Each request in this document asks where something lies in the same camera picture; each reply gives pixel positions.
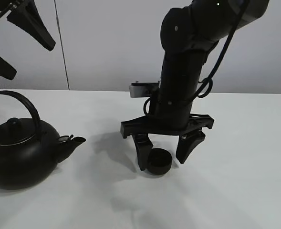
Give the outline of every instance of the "kettle handle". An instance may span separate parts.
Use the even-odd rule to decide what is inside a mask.
[[[0,91],[0,94],[8,95],[8,96],[11,96],[11,97],[17,99],[27,108],[27,110],[30,112],[32,120],[34,122],[36,136],[38,139],[40,139],[41,135],[42,135],[41,118],[40,118],[40,115],[39,115],[38,111],[36,110],[35,106],[33,105],[33,103],[31,103],[29,99],[27,99],[25,96],[23,96],[22,94],[20,94],[18,92]]]

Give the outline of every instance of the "kettle spout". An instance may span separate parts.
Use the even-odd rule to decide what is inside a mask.
[[[66,160],[74,150],[86,141],[83,137],[63,136],[58,139],[55,145],[55,150],[53,153],[53,158],[56,163],[61,163]]]

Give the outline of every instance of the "table surface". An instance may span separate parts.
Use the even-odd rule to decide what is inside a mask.
[[[184,165],[141,172],[120,122],[142,116],[124,92],[17,90],[61,135],[87,139],[42,183],[0,190],[0,229],[281,229],[281,95],[211,94],[193,113],[216,121]],[[0,123],[29,117],[0,96]],[[150,136],[174,154],[177,137]]]

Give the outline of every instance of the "teapot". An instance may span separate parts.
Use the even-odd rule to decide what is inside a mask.
[[[60,136],[22,94],[0,91],[0,95],[17,99],[31,114],[31,118],[11,118],[0,125],[0,188],[15,190],[40,183],[86,141]]]

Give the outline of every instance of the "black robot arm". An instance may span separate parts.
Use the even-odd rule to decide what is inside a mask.
[[[209,115],[190,114],[192,102],[209,83],[211,90],[212,77],[235,31],[260,18],[268,4],[269,0],[193,0],[187,7],[169,11],[160,33],[165,56],[159,87],[152,87],[151,83],[145,87],[142,83],[139,85],[142,93],[137,93],[137,83],[132,84],[131,95],[150,96],[144,106],[145,116],[121,123],[123,137],[133,136],[142,170],[161,174],[171,167],[163,162],[160,152],[157,156],[156,151],[151,151],[153,145],[148,134],[178,135],[176,156],[182,164],[204,141],[202,128],[211,129],[214,120]],[[202,66],[219,40],[226,36],[215,67],[197,90]]]

